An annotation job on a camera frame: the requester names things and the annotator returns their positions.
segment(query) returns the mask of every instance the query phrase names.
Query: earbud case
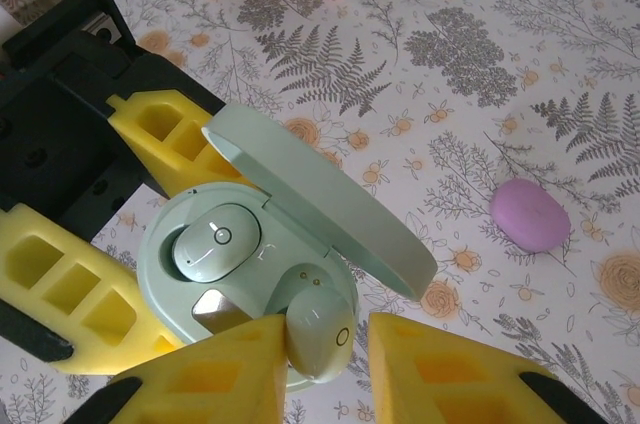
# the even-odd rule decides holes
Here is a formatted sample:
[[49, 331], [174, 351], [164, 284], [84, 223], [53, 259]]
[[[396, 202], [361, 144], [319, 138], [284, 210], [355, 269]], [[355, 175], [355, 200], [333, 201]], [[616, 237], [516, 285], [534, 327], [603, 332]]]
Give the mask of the earbud case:
[[[328, 285], [353, 304], [343, 257], [382, 284], [419, 300], [437, 271], [422, 242], [331, 162], [258, 111], [227, 104], [202, 129], [207, 141], [254, 187], [216, 182], [169, 200], [144, 234], [138, 282], [153, 312], [185, 343], [246, 320], [286, 311], [304, 286]], [[249, 259], [208, 283], [184, 277], [172, 260], [178, 235], [228, 203], [258, 220]], [[311, 383], [289, 370], [288, 391]]]

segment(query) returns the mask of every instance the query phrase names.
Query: floral tablecloth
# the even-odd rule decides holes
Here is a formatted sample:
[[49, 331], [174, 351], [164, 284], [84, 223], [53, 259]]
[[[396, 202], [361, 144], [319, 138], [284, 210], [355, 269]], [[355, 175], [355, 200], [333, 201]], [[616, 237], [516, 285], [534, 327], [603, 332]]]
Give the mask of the floral tablecloth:
[[[288, 424], [375, 421], [370, 311], [534, 359], [609, 422], [640, 421], [640, 0], [116, 3], [141, 46], [281, 122], [438, 260], [416, 303], [354, 269], [352, 361], [287, 396]], [[523, 252], [492, 223], [491, 195], [515, 176], [569, 212], [562, 247]], [[135, 267], [163, 203], [141, 188], [95, 245]], [[106, 381], [0, 349], [12, 424], [59, 422]]]

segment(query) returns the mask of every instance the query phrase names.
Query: earbud button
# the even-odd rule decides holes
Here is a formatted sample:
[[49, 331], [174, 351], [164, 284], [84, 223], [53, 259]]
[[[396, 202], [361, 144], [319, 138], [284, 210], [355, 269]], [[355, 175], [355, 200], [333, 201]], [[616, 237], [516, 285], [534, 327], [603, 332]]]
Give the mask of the earbud button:
[[229, 244], [229, 241], [231, 241], [231, 231], [226, 227], [221, 227], [213, 235], [213, 238], [220, 245]]
[[348, 339], [349, 339], [349, 329], [345, 327], [338, 333], [338, 336], [336, 337], [336, 344], [342, 347], [346, 344]]

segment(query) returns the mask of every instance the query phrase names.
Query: open case lid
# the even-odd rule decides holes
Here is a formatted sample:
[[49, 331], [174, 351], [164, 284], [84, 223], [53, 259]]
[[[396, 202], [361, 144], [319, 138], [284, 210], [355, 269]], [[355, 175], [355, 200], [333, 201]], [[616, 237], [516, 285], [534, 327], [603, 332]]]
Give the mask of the open case lid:
[[397, 293], [419, 300], [431, 253], [389, 210], [310, 146], [247, 106], [227, 104], [206, 139], [310, 234]]

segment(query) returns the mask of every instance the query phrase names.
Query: pink soap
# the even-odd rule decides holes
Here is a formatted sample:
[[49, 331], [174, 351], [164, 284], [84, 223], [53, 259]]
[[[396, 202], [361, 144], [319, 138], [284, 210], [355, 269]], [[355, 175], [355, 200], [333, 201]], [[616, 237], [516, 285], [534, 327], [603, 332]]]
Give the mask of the pink soap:
[[526, 179], [512, 179], [491, 200], [491, 217], [520, 248], [544, 252], [562, 244], [571, 232], [569, 215], [547, 191]]

